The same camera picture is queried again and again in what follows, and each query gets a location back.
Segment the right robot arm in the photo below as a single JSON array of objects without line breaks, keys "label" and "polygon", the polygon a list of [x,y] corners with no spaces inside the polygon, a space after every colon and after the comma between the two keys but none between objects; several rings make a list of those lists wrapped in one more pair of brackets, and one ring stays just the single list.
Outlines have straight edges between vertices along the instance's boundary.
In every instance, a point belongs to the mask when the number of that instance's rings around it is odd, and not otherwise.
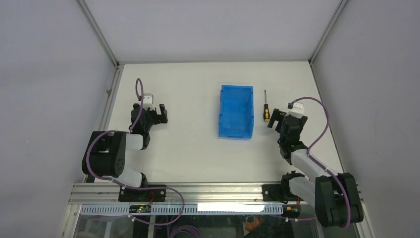
[{"label": "right robot arm", "polygon": [[288,203],[302,199],[315,210],[323,227],[347,227],[364,220],[359,191],[353,175],[329,169],[300,140],[307,116],[274,109],[268,127],[279,133],[280,155],[300,171],[281,177],[278,184],[263,186],[266,201]]}]

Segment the black yellow screwdriver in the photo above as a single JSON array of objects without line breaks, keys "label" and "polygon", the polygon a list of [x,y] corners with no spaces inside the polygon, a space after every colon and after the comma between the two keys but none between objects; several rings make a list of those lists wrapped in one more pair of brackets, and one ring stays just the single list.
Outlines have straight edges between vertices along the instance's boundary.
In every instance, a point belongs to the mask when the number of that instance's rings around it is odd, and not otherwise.
[{"label": "black yellow screwdriver", "polygon": [[266,90],[264,90],[264,106],[263,106],[263,109],[264,109],[264,113],[263,113],[264,121],[265,122],[269,122],[269,120],[270,120],[270,112],[269,112],[269,107],[268,107],[268,103],[267,103]]}]

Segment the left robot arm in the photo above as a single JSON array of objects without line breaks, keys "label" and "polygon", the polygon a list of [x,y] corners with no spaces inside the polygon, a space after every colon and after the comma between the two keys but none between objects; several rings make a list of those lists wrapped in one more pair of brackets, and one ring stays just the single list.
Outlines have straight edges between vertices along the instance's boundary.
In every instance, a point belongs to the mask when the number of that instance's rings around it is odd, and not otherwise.
[{"label": "left robot arm", "polygon": [[134,128],[127,131],[93,131],[82,159],[82,172],[97,179],[107,180],[128,187],[148,187],[147,177],[125,164],[126,151],[147,149],[150,130],[157,124],[168,123],[164,104],[156,108],[140,108],[135,103],[131,111]]}]

